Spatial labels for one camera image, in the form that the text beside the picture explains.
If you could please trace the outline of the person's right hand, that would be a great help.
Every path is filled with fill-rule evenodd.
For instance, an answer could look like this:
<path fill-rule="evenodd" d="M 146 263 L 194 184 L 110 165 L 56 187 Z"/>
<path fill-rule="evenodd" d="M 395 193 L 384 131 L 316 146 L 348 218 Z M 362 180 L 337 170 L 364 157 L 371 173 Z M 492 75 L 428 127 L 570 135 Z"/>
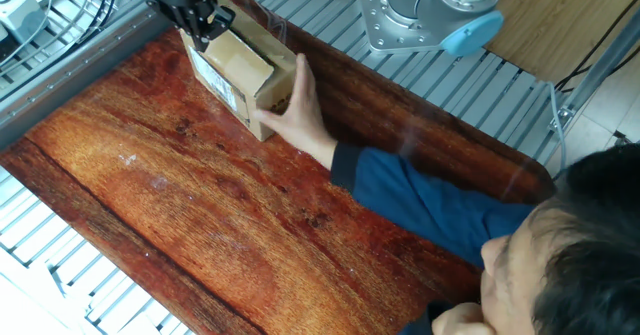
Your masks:
<path fill-rule="evenodd" d="M 296 74 L 289 105 L 282 115 L 255 110 L 255 118 L 287 143 L 314 158 L 327 170 L 332 167 L 337 141 L 325 128 L 315 77 L 306 56 L 296 58 Z"/>

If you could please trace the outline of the person's left hand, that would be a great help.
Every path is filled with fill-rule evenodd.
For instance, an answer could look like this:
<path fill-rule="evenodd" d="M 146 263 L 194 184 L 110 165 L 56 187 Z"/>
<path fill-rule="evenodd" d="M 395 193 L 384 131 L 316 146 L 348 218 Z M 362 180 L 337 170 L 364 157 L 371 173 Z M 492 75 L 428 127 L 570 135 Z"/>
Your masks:
<path fill-rule="evenodd" d="M 434 335 L 495 335 L 484 321 L 481 306 L 462 303 L 439 315 L 432 323 Z"/>

